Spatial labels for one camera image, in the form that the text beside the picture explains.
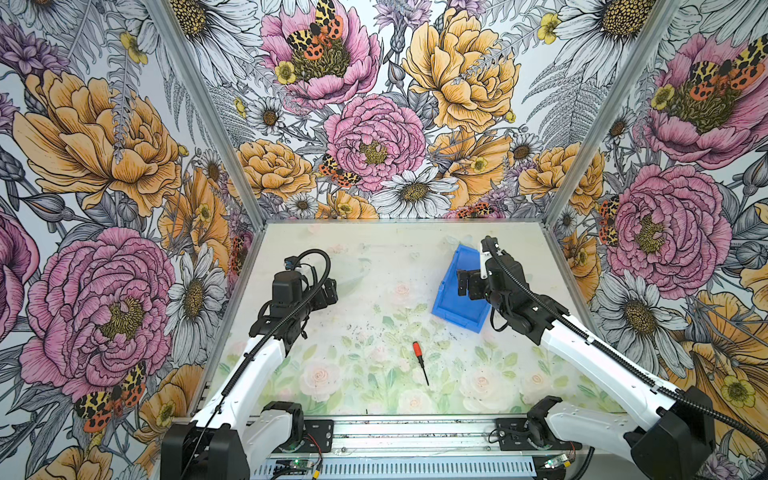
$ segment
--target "screwdriver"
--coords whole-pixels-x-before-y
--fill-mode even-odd
[[[416,354],[416,359],[419,361],[419,365],[422,367],[422,371],[424,372],[424,380],[427,381],[427,386],[429,386],[427,371],[424,369],[424,357],[422,356],[422,347],[419,346],[419,342],[413,343],[413,352]]]

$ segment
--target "table surface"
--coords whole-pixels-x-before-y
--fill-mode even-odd
[[[320,248],[331,257],[339,302],[311,314],[308,339],[293,346],[254,414],[273,400],[298,402],[305,415],[520,413],[546,395],[620,412],[576,368],[511,329],[496,333],[486,320],[474,333],[430,313],[458,245],[477,248],[485,235],[497,237],[522,264],[536,293],[575,311],[539,223],[272,223],[212,391],[242,355],[283,259]],[[322,257],[305,261],[322,273]],[[415,340],[424,353],[429,386],[412,351]]]

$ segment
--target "pink peony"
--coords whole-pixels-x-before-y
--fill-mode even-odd
[[[691,165],[641,168],[619,196],[611,267],[655,283],[663,298],[695,293],[728,254],[731,231],[722,204],[713,178]]]
[[[422,122],[410,108],[379,95],[357,97],[341,115],[326,121],[328,153],[339,166],[361,177],[360,190],[382,189],[384,180],[424,161],[426,140]]]
[[[16,325],[24,305],[24,283],[38,269],[35,241],[19,222],[0,212],[0,341]]]
[[[645,138],[653,151],[663,151],[673,160],[696,162],[713,170],[750,151],[768,134],[766,74],[741,91],[724,88],[704,101],[695,101],[690,96],[694,86],[689,81],[691,65],[699,61],[722,65],[748,45],[730,44],[730,39],[718,45],[715,35],[704,39],[696,34],[667,64],[667,71],[657,77],[658,90],[644,125]]]
[[[30,339],[22,378],[78,399],[119,384],[139,362],[157,371],[170,350],[165,307],[174,268],[128,228],[76,241],[48,260],[29,290]]]
[[[328,104],[341,104],[358,93],[366,93],[373,88],[379,73],[381,48],[376,34],[368,36],[368,31],[366,27],[361,26],[354,8],[347,13],[339,2],[334,1],[333,4],[336,15],[343,21],[340,45],[343,51],[337,53],[340,57],[349,54],[349,65],[343,69],[342,74],[337,74],[337,71],[334,74],[309,78],[309,81],[298,78],[286,84],[291,97],[302,108],[318,109]],[[293,65],[293,49],[288,45],[286,37],[295,31],[309,30],[314,21],[314,6],[307,14],[296,10],[293,16],[288,16],[281,10],[280,16],[263,17],[262,49],[267,52],[263,64],[270,69],[279,66],[280,62],[291,62]],[[314,62],[321,65],[324,61],[321,58]]]

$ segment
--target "blue tray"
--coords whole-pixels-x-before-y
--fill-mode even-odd
[[[477,270],[480,268],[480,253],[474,248],[459,245],[453,254],[451,266],[440,283],[432,315],[439,316],[479,333],[482,324],[491,312],[491,304],[485,300],[470,300],[469,296],[458,296],[456,270]]]

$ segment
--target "metal enclosure corner post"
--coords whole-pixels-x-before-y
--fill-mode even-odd
[[[545,214],[545,225],[547,228],[552,227],[554,219],[565,208],[565,204],[576,191],[578,182],[584,176],[584,172],[587,171],[595,152],[600,147],[605,132],[608,131],[611,123],[616,118],[621,108],[621,102],[629,93],[633,82],[642,72],[650,54],[658,48],[664,30],[672,22],[679,6],[680,0],[657,0],[650,15],[648,15],[647,23],[637,39],[637,44],[634,46],[624,67],[616,75],[616,81],[611,87],[611,91],[608,92],[605,101],[600,106],[597,118],[595,118],[592,127],[587,132],[587,137],[581,142],[581,148],[579,148],[576,154],[576,159],[571,165],[571,169],[568,171],[562,185],[547,209]]]
[[[206,121],[206,128],[214,141],[214,146],[221,154],[221,159],[232,177],[235,188],[240,193],[240,199],[243,201],[248,216],[259,231],[263,230],[264,215],[261,213],[255,196],[251,194],[250,184],[245,178],[240,162],[235,157],[232,141],[227,131],[224,130],[221,119],[219,119],[214,101],[205,85],[203,74],[195,68],[197,63],[187,47],[187,40],[181,31],[170,3],[168,0],[151,0],[145,4],[168,54],[173,59],[174,69],[179,80],[189,91],[197,110]]]

